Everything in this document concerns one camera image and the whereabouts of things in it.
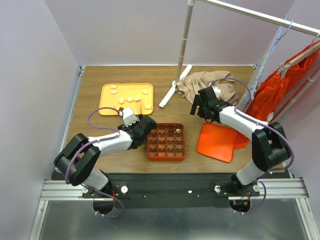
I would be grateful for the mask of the orange compartment box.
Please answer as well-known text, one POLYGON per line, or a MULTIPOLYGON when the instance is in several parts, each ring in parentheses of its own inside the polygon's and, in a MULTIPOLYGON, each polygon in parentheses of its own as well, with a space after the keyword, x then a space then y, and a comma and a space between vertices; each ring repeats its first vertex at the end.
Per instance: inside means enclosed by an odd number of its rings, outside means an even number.
POLYGON ((152 162, 182 162, 186 157, 185 128, 181 123, 158 123, 147 137, 147 157, 152 162))

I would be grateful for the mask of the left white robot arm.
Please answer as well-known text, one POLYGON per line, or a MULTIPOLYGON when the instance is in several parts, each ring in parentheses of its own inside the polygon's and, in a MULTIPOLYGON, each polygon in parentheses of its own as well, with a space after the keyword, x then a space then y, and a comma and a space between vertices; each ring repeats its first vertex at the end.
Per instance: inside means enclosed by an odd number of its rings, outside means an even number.
POLYGON ((111 153, 137 149, 146 142, 148 134, 156 126, 155 120, 140 114, 130 125, 111 127, 110 129, 115 131, 112 134, 86 137, 78 133, 53 163, 64 175, 67 184, 92 187, 99 197, 107 197, 111 191, 110 180, 103 171, 94 169, 97 160, 111 153))

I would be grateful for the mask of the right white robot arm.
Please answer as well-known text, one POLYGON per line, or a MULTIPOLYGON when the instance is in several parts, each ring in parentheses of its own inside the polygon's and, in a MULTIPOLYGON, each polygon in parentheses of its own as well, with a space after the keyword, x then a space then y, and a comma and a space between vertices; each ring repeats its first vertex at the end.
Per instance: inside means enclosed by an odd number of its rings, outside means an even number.
POLYGON ((275 166, 286 160, 290 160, 291 164, 294 161, 294 150, 280 123, 261 121, 239 111, 230 103, 219 100, 211 86, 198 91, 190 114, 210 123, 227 125, 251 141, 252 160, 220 187, 228 194, 241 196, 252 183, 273 171, 275 166))

